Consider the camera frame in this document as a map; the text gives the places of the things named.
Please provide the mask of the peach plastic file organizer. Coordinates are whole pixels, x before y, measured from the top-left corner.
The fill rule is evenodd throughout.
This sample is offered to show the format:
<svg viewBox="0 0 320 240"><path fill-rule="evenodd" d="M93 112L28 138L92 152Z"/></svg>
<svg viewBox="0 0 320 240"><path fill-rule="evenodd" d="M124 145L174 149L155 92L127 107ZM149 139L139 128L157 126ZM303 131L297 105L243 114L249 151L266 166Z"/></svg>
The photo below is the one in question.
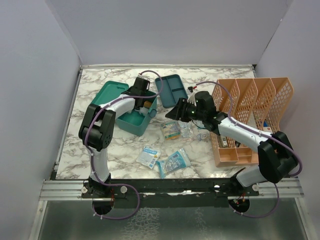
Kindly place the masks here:
<svg viewBox="0 0 320 240"><path fill-rule="evenodd" d="M227 113L243 124L263 130L264 120L280 130L280 120L290 103L294 89L287 77L219 79L212 92L217 110ZM228 148L221 148L218 135L211 133L216 167L257 165L258 154L244 144L227 137Z"/></svg>

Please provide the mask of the dark teal divided tray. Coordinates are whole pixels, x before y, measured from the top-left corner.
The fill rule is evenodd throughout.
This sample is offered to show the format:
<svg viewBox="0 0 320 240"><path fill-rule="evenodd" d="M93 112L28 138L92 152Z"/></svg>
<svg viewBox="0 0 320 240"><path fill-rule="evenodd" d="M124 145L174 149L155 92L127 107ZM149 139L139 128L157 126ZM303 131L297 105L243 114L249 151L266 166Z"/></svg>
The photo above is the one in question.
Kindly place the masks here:
<svg viewBox="0 0 320 240"><path fill-rule="evenodd" d="M156 78L154 82L159 92L163 84L159 97L164 108L172 108L178 103L180 98L188 98L182 79L178 74L162 76L161 79L162 83L159 78Z"/></svg>

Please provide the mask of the blue cotton swab bag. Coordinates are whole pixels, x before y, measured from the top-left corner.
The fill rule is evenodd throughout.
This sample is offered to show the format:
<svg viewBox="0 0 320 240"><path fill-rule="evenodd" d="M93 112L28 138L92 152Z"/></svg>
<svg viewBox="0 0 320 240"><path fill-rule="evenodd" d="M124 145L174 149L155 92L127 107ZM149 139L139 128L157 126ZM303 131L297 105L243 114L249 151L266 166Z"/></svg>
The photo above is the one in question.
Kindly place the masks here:
<svg viewBox="0 0 320 240"><path fill-rule="evenodd" d="M167 175L187 167L191 166L190 159L182 147L173 154L171 154L165 160L157 160L156 165L158 166L159 176L164 179Z"/></svg>

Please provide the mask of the blue gauze dressing pack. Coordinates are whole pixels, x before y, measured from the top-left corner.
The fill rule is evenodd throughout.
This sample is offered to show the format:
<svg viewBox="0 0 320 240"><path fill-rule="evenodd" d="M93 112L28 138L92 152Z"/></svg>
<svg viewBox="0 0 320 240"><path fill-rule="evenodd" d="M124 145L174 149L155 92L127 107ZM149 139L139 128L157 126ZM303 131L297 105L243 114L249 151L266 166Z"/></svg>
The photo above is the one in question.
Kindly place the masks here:
<svg viewBox="0 0 320 240"><path fill-rule="evenodd" d="M159 149L153 146L145 146L138 155L136 162L152 170L160 156Z"/></svg>

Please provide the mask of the bandage pack yellow green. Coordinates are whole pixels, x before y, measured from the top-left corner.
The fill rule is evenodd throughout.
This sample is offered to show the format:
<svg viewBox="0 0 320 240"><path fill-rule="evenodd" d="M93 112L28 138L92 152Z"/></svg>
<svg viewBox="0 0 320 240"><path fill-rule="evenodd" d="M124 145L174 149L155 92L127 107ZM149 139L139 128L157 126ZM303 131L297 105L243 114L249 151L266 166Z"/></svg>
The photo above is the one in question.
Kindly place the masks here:
<svg viewBox="0 0 320 240"><path fill-rule="evenodd" d="M162 123L161 131L165 140L173 140L181 136L181 132L176 121Z"/></svg>

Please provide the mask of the white plastic bottle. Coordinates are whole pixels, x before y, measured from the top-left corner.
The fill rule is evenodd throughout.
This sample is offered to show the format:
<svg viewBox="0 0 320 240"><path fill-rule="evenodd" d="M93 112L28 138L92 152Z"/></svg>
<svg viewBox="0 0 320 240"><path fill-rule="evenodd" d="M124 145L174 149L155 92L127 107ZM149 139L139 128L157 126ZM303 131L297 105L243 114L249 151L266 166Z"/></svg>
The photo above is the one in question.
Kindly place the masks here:
<svg viewBox="0 0 320 240"><path fill-rule="evenodd" d="M137 113L137 114L146 116L146 115L148 114L148 112L149 112L149 109L148 109L148 108L146 108L146 107L140 107L139 109L130 110L130 111L128 111L127 113L128 113L128 114Z"/></svg>

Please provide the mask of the small teal white sachet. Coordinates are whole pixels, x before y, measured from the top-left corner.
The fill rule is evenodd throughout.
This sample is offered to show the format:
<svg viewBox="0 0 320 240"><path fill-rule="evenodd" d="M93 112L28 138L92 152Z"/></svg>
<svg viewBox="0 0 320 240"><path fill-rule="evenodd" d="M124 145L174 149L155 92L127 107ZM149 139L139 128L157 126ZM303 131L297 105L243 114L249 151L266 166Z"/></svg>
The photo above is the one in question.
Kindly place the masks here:
<svg viewBox="0 0 320 240"><path fill-rule="evenodd" d="M197 122L197 123L196 123L196 126L197 126L198 129L202 129L202 130L205 130L205 129L206 129L205 126L204 126L204 124L203 124L202 122Z"/></svg>

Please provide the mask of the white box red label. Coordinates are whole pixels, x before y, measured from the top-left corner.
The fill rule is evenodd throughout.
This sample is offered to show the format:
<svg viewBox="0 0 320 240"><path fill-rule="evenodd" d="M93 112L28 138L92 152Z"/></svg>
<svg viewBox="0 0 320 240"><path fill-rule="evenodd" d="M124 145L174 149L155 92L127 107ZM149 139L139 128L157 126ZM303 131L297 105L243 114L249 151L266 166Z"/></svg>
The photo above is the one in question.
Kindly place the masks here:
<svg viewBox="0 0 320 240"><path fill-rule="evenodd" d="M262 134L268 137L272 137L274 132L274 123L271 120L264 120L262 126Z"/></svg>

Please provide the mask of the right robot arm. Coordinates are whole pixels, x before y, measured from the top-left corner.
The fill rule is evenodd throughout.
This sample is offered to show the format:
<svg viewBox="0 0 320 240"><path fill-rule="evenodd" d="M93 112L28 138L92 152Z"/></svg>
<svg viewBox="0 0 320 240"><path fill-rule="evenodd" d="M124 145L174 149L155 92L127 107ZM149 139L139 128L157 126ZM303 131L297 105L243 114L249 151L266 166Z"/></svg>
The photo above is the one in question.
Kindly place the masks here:
<svg viewBox="0 0 320 240"><path fill-rule="evenodd" d="M258 165L241 170L230 178L229 189L236 196L242 195L253 184L278 183L301 162L286 134L261 131L240 123L218 111L207 91L197 92L194 103L180 98L165 116L185 123L201 121L209 132L231 138L258 154Z"/></svg>

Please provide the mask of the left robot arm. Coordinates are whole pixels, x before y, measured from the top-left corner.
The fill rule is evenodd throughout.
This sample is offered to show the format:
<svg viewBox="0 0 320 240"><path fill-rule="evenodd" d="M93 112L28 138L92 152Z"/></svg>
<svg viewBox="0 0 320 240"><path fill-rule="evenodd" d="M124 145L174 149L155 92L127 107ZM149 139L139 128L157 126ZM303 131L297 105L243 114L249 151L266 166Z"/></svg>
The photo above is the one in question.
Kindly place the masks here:
<svg viewBox="0 0 320 240"><path fill-rule="evenodd" d="M123 92L105 85L87 107L78 137L90 157L89 181L93 191L106 197L111 190L108 151L114 126L136 136L142 136L156 113L156 94L149 90L150 81L141 75Z"/></svg>

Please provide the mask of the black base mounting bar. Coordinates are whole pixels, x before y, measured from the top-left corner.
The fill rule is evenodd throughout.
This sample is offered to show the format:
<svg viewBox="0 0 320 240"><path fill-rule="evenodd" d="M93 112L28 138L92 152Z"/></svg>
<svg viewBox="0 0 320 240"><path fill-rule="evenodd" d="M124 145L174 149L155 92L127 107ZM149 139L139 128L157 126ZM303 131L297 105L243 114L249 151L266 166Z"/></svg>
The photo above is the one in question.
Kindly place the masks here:
<svg viewBox="0 0 320 240"><path fill-rule="evenodd" d="M87 179L81 191L82 199L115 208L226 208L228 199L259 194L253 186L236 188L229 178L109 178L106 185Z"/></svg>

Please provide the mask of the teal medicine box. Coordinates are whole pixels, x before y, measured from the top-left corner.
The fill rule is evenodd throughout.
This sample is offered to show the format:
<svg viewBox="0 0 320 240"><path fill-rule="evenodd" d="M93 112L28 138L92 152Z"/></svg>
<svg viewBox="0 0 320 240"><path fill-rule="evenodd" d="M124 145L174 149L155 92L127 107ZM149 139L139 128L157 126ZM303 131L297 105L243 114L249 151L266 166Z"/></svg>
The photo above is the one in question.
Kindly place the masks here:
<svg viewBox="0 0 320 240"><path fill-rule="evenodd" d="M128 88L129 85L126 83L107 81L100 89L100 91L96 94L91 103L95 105L106 104L118 98L119 95L125 92ZM142 136L151 119L154 118L157 114L157 98L148 98L146 99L146 101L152 102L152 106L146 116L140 115L138 113L128 114L126 112L115 120L117 126L123 131L136 136Z"/></svg>

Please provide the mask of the brown bottle orange cap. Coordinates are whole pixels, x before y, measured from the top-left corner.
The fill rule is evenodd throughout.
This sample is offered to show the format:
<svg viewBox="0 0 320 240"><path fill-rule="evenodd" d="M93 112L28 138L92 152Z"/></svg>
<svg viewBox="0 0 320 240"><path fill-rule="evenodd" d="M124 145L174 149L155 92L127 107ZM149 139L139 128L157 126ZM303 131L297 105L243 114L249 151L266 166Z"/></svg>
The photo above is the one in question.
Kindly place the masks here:
<svg viewBox="0 0 320 240"><path fill-rule="evenodd" d="M145 101L144 104L143 104L143 107L146 108L146 109L150 109L152 107L152 102L150 101Z"/></svg>

